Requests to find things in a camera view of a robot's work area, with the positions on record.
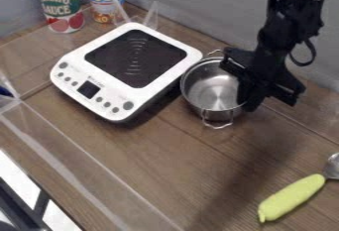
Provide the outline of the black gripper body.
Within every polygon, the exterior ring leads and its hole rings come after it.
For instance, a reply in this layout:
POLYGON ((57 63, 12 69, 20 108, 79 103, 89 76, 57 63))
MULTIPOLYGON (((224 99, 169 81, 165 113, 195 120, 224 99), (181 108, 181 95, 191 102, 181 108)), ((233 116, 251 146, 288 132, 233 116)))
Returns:
POLYGON ((306 90, 306 86, 286 67, 291 49, 292 46, 280 47, 263 43, 252 51, 224 48, 220 68, 237 78, 239 91, 251 91, 255 86, 263 85, 276 85, 287 91, 306 90))

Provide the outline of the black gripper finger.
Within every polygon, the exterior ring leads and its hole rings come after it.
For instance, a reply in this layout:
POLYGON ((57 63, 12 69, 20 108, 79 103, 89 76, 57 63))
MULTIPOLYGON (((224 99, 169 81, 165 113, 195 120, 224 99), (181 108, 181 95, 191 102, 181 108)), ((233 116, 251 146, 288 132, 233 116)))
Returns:
POLYGON ((247 112, 255 112, 263 101, 271 97, 271 83, 243 77, 239 84, 237 102, 247 112))
POLYGON ((284 104, 294 106, 298 102, 299 95, 303 94, 304 91, 306 87, 303 85, 295 87, 276 85, 272 89, 272 96, 284 104))

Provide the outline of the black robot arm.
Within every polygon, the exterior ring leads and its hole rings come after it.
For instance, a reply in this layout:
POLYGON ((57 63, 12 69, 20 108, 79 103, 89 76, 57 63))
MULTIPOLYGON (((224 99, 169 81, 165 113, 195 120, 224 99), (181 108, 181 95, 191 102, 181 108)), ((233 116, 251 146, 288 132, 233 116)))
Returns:
POLYGON ((306 86, 288 71, 292 50, 304 44, 312 48, 311 38, 323 27, 324 0, 267 0, 265 21, 251 51, 224 49, 220 68, 239 80, 237 103, 253 112, 272 97, 292 106, 306 86))

